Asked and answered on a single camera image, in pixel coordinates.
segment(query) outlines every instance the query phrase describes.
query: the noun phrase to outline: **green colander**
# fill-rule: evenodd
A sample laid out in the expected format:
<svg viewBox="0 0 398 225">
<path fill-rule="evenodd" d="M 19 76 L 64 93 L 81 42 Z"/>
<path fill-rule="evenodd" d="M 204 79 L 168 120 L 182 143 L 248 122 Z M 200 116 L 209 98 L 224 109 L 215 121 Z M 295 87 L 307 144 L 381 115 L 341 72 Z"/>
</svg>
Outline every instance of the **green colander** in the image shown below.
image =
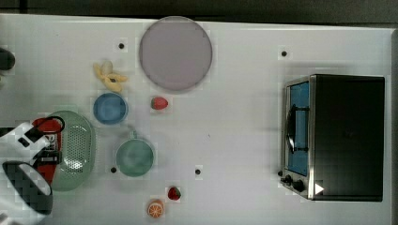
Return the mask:
<svg viewBox="0 0 398 225">
<path fill-rule="evenodd" d="M 77 188 L 90 175 L 96 152 L 96 133 L 91 124 L 72 111 L 58 111 L 51 115 L 65 120 L 62 131 L 62 162 L 56 166 L 53 190 L 68 191 Z"/>
</svg>

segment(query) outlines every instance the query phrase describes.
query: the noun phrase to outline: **oven window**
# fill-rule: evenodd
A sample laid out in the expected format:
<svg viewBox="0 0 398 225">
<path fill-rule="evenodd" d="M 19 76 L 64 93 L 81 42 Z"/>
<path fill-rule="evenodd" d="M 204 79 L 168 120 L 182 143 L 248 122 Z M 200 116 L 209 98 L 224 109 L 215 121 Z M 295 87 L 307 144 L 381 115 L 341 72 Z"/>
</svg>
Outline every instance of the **oven window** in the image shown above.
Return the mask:
<svg viewBox="0 0 398 225">
<path fill-rule="evenodd" d="M 287 169 L 294 173 L 307 176 L 308 168 L 308 109 L 310 107 L 310 85 L 308 82 L 290 86 L 290 105 L 289 108 L 297 107 L 294 114 L 295 137 L 294 151 L 287 150 L 288 163 Z"/>
</svg>

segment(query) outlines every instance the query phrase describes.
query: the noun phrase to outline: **plate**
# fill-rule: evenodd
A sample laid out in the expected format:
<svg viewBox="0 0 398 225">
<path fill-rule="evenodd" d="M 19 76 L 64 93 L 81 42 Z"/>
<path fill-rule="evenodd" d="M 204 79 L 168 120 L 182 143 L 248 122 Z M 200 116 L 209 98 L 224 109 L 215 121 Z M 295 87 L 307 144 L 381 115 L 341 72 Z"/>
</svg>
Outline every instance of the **plate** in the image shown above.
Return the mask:
<svg viewBox="0 0 398 225">
<path fill-rule="evenodd" d="M 158 86 L 181 91 L 202 81 L 211 65 L 212 47 L 205 30 L 185 17 L 152 24 L 140 44 L 145 75 Z"/>
</svg>

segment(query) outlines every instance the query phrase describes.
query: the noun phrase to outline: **strawberry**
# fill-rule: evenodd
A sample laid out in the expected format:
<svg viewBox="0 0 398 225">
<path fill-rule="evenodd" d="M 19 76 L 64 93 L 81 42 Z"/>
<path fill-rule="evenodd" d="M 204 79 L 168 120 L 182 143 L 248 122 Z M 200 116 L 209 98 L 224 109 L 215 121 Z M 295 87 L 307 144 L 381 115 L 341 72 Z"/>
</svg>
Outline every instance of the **strawberry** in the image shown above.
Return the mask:
<svg viewBox="0 0 398 225">
<path fill-rule="evenodd" d="M 169 105 L 169 102 L 164 97 L 154 97 L 150 102 L 150 107 L 154 110 L 165 109 Z"/>
<path fill-rule="evenodd" d="M 169 197 L 171 200 L 177 201 L 179 198 L 181 198 L 181 193 L 177 187 L 170 187 L 167 197 Z"/>
</svg>

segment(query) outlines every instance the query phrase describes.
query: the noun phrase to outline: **oven door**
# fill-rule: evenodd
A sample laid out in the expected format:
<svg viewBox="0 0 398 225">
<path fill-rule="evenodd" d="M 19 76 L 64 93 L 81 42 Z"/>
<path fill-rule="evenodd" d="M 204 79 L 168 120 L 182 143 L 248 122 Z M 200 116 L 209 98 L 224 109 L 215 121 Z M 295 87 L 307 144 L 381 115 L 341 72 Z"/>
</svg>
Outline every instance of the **oven door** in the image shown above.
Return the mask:
<svg viewBox="0 0 398 225">
<path fill-rule="evenodd" d="M 290 82 L 285 87 L 283 185 L 305 198 L 309 186 L 310 80 Z"/>
</svg>

